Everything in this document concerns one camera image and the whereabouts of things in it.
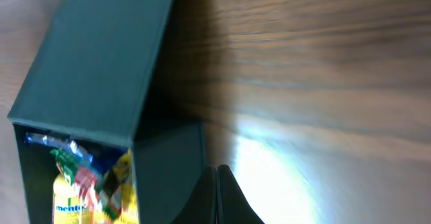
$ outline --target wooden table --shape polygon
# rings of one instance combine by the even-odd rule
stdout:
[[[0,0],[9,223],[26,214],[5,115],[58,2]],[[266,223],[429,223],[430,3],[176,0],[155,85],[207,121],[211,164]]]

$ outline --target box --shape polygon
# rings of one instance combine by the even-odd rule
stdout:
[[[51,222],[57,171],[49,148],[23,144],[26,132],[131,148],[141,223],[180,213],[205,166],[203,127],[141,117],[171,3],[61,0],[8,116],[31,223]]]

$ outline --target box lid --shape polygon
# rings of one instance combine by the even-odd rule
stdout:
[[[61,0],[8,118],[129,147],[172,0]]]

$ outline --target brown wood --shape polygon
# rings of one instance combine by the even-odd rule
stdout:
[[[0,0],[0,200],[16,207],[4,118],[58,1]],[[156,86],[207,121],[211,164],[266,223],[429,223],[430,2],[176,0]]]

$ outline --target wood grain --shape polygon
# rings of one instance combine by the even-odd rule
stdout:
[[[58,1],[0,0],[4,204],[24,205],[4,118]],[[154,84],[266,223],[429,223],[430,2],[176,0]]]

